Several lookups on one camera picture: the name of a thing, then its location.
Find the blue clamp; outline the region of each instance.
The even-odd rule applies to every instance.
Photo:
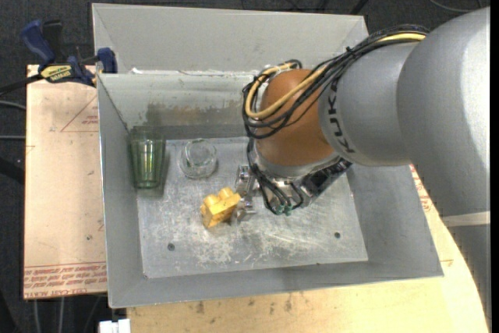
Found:
[[[36,19],[27,24],[21,31],[24,44],[43,62],[38,67],[38,74],[51,83],[77,82],[84,85],[95,86],[95,74],[85,68],[84,62],[100,62],[103,73],[117,73],[118,65],[115,54],[110,48],[101,48],[97,55],[86,60],[70,55],[65,62],[55,62],[54,50],[44,38],[41,21]]]

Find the metal plate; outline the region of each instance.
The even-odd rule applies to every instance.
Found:
[[[203,198],[222,187],[233,188],[238,165],[247,163],[246,138],[210,142],[218,153],[218,168],[211,177],[186,178],[178,165],[186,141],[174,140],[167,144],[163,198],[138,197],[143,268],[148,278],[367,260],[346,176],[310,207],[295,210],[289,217],[273,215],[256,198],[258,214],[248,222],[204,228]]]

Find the yellow cable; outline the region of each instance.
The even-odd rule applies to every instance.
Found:
[[[399,41],[401,39],[412,39],[414,41],[422,41],[425,37],[426,37],[425,34],[410,34],[410,33],[395,34],[395,35],[391,35],[389,37],[384,37],[384,38],[382,38],[379,41],[376,41],[374,43],[385,42],[385,41]]]
[[[413,34],[413,33],[400,33],[394,34],[388,37],[384,37],[374,43],[385,42],[385,41],[399,41],[399,40],[414,40],[414,41],[422,41],[426,37],[425,34]],[[260,76],[257,78],[255,83],[251,86],[248,92],[248,97],[245,103],[245,113],[251,119],[265,119],[269,115],[272,115],[275,111],[277,111],[286,101],[288,101],[291,97],[293,97],[297,92],[302,90],[304,87],[307,87],[315,78],[317,78],[322,70],[325,68],[318,69],[315,73],[310,75],[308,78],[303,80],[298,86],[291,89],[287,94],[278,99],[275,103],[268,106],[264,110],[260,110],[259,112],[253,112],[251,110],[251,103],[253,101],[253,96],[257,91],[258,87],[263,83],[263,80],[267,78],[266,76],[272,73],[276,73],[278,71],[282,71],[283,69],[289,69],[293,63],[286,63],[281,66],[270,67],[269,69],[265,69]]]

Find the yellow sponge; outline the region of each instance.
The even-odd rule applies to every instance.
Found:
[[[209,194],[204,197],[201,204],[204,227],[211,228],[230,219],[235,206],[240,200],[241,196],[234,193],[230,187],[224,187],[218,192],[218,195]]]

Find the white object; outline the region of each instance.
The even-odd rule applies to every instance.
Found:
[[[120,319],[117,322],[102,321],[99,323],[98,333],[130,333],[130,319]]]

